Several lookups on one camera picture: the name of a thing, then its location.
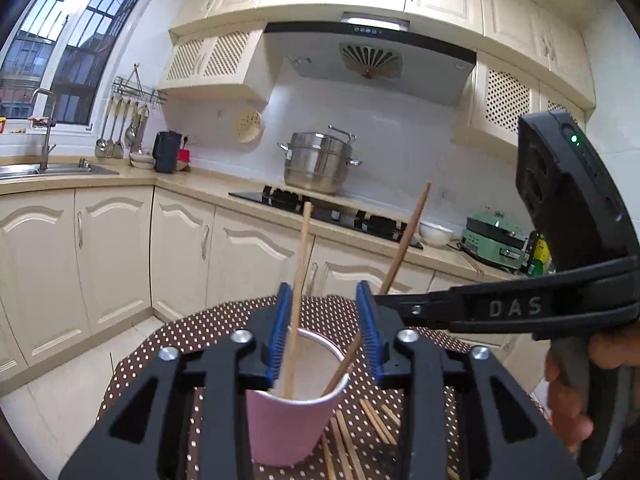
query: pink paper cup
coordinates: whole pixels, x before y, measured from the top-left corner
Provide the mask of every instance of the pink paper cup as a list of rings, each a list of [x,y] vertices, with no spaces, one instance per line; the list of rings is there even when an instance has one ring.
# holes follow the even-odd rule
[[[335,390],[319,397],[344,357],[324,337],[301,328],[298,334],[293,399],[278,396],[282,374],[269,392],[246,393],[251,456],[258,464],[289,466],[312,454],[349,382],[345,374]]]

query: stainless steel pot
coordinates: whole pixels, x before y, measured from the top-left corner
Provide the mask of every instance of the stainless steel pot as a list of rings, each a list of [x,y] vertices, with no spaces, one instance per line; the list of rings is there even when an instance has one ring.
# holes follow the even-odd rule
[[[288,145],[278,144],[287,152],[285,184],[335,194],[347,178],[347,169],[362,164],[362,161],[351,158],[351,143],[356,136],[333,126],[329,129],[348,136],[348,142],[317,132],[297,132],[291,136]]]

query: polka dot tablecloth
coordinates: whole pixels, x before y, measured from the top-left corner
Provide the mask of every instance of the polka dot tablecloth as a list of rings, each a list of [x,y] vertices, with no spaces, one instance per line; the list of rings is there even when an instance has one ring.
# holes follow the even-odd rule
[[[205,349],[215,344],[218,338],[244,327],[254,310],[274,302],[275,296],[258,300],[223,303],[210,310],[202,311],[159,328],[136,351],[124,358],[116,367],[98,412],[98,420],[105,410],[108,410],[118,399],[122,391],[129,386],[130,382],[135,380],[137,373],[148,364],[149,360],[153,359],[161,347],[174,346],[183,352]],[[325,336],[344,353],[358,331],[354,302],[340,296],[304,297],[301,326]],[[446,348],[462,352],[470,349],[465,343],[444,333],[427,329],[418,329],[418,331],[431,337],[437,344]],[[188,480],[198,479],[198,441],[202,426],[200,409],[204,394],[204,388],[196,388],[194,391],[187,455],[186,478]],[[344,398],[338,407],[342,410],[346,420],[367,480],[391,480],[393,459],[390,459],[388,447],[380,442],[376,431],[361,409],[360,399],[369,399],[387,429],[398,440],[398,427],[382,410],[382,405],[386,404],[397,417],[401,418],[402,392],[379,390],[374,385],[372,378],[367,374],[367,366],[361,353],[356,357],[350,383],[345,389]],[[458,432],[454,394],[449,388],[446,391],[446,405],[448,411],[447,443],[449,445],[449,466],[453,471],[457,471]],[[344,473],[338,460],[334,434],[329,431],[329,428],[326,428],[325,435],[329,441],[337,478],[338,480],[342,479],[344,478]],[[254,473],[257,480],[325,480],[328,478],[326,464],[324,463],[324,453],[320,444],[318,444],[311,457],[293,468],[255,465]]]

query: black kettle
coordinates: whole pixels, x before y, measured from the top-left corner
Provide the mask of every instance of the black kettle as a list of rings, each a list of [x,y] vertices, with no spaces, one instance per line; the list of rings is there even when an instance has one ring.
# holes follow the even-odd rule
[[[176,132],[158,132],[152,155],[156,160],[154,169],[158,173],[175,173],[182,135]]]

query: pot handle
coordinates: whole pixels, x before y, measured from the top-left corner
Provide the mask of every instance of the pot handle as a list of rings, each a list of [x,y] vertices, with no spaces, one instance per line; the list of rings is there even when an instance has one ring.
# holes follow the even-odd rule
[[[345,134],[346,136],[349,136],[348,144],[351,144],[354,140],[358,140],[358,138],[355,135],[353,135],[353,134],[351,134],[349,132],[345,132],[344,130],[341,130],[340,128],[336,128],[335,126],[331,126],[330,124],[329,124],[329,129],[333,130],[334,132],[338,132],[340,134]]]

